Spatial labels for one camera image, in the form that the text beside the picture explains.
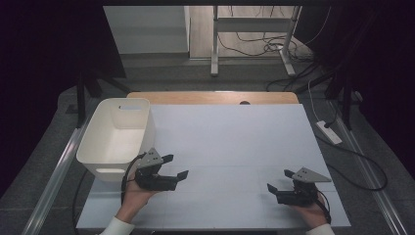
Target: white plastic bin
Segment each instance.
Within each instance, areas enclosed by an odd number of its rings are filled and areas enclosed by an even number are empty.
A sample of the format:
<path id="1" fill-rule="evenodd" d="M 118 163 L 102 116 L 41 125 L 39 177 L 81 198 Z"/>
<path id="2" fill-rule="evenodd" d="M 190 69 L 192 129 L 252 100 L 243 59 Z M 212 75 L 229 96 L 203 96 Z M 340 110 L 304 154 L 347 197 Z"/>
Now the white plastic bin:
<path id="1" fill-rule="evenodd" d="M 129 163 L 154 147 L 156 128 L 146 99 L 102 101 L 92 116 L 76 158 L 103 181 L 121 181 Z"/>

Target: white table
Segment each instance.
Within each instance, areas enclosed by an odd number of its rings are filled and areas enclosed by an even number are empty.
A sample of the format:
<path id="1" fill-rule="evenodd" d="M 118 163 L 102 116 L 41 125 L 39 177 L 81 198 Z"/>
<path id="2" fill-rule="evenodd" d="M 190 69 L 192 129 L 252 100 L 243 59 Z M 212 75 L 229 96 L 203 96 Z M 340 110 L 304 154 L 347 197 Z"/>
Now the white table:
<path id="1" fill-rule="evenodd" d="M 267 190 L 292 190 L 284 169 L 302 166 L 331 177 L 302 105 L 154 105 L 158 152 L 173 154 L 162 175 L 189 169 L 176 191 L 151 199 L 133 219 L 148 230 L 275 230 L 305 227 Z M 104 229 L 120 205 L 119 184 L 96 179 L 77 224 Z M 332 226 L 350 226 L 331 183 Z"/>

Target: power strip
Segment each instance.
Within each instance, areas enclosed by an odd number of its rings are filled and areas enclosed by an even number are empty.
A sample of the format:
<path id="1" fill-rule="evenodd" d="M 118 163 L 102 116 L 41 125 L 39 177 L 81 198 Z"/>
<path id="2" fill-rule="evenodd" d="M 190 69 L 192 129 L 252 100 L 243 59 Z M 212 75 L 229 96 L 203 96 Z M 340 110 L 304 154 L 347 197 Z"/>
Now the power strip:
<path id="1" fill-rule="evenodd" d="M 342 139 L 332 130 L 332 128 L 324 127 L 326 121 L 320 120 L 315 123 L 323 134 L 335 145 L 342 143 Z"/>

